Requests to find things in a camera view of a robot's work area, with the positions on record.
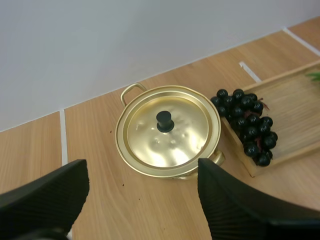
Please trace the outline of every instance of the pot handle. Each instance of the pot handle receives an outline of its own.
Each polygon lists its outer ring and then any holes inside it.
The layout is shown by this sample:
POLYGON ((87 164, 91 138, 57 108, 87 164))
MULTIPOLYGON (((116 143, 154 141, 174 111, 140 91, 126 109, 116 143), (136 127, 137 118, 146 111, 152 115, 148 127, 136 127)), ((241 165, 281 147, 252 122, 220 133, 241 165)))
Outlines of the pot handle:
POLYGON ((225 155, 222 151, 217 150, 215 153, 215 158, 212 160, 218 166, 221 166, 226 160, 225 155))
POLYGON ((120 99, 121 99, 121 103, 123 105, 123 107, 126 107, 127 106, 127 103, 126 103, 126 100, 125 100, 125 95, 130 92, 134 87, 137 87, 139 89, 141 89, 142 91, 147 91, 146 87, 143 86, 142 84, 140 83, 134 83, 134 84, 131 84, 130 86, 128 86, 122 93, 121 93, 121 96, 120 96, 120 99))

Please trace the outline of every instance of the white wall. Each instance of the white wall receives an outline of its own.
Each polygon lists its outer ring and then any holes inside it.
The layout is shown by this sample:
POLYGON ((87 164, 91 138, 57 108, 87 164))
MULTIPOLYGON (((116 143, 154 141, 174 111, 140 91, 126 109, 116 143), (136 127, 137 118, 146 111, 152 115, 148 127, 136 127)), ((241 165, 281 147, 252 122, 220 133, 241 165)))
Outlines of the white wall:
POLYGON ((0 131, 320 14, 320 0, 0 0, 0 131))

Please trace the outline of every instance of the wooden table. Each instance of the wooden table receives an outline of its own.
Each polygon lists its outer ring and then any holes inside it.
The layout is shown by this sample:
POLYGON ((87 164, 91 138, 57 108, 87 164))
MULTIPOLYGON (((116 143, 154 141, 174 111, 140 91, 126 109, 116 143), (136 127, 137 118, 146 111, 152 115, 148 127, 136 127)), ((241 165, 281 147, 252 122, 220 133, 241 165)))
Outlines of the wooden table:
MULTIPOLYGON (((318 49, 320 18, 291 28, 318 49)), ((183 85, 207 97, 253 83, 244 61, 262 80, 318 60, 284 32, 196 61, 142 81, 147 88, 183 85)), ((73 226, 74 240, 209 240, 209 228, 196 180, 156 179, 128 167, 115 146, 115 127, 123 110, 122 89, 65 110, 68 159, 87 159, 90 193, 73 226)), ((132 100, 139 90, 126 99, 132 100)), ((0 193, 61 166, 59 113, 0 133, 0 193)), ((222 134, 222 168, 265 193, 320 210, 320 154, 251 178, 222 134)))

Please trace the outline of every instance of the ridged rubber pad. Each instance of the ridged rubber pad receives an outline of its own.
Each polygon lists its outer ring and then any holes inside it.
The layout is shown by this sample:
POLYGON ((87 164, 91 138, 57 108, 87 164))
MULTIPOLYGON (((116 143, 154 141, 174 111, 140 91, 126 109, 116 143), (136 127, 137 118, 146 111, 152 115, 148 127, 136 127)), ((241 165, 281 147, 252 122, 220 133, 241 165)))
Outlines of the ridged rubber pad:
POLYGON ((319 239, 319 211, 258 191, 209 159, 198 161, 198 194, 214 240, 319 239))
POLYGON ((86 160, 73 161, 0 195, 0 240, 39 229, 67 234, 89 193, 86 160))

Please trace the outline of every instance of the pot lid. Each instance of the pot lid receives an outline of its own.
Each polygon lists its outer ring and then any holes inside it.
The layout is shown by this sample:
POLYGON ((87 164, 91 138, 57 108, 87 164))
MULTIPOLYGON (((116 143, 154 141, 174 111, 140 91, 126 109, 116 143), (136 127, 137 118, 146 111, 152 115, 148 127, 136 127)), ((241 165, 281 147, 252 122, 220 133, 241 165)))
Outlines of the pot lid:
POLYGON ((205 96, 182 86, 163 86, 145 91, 125 107, 116 144, 136 171, 178 177, 195 170, 199 158, 212 155, 220 132, 218 111, 205 96))

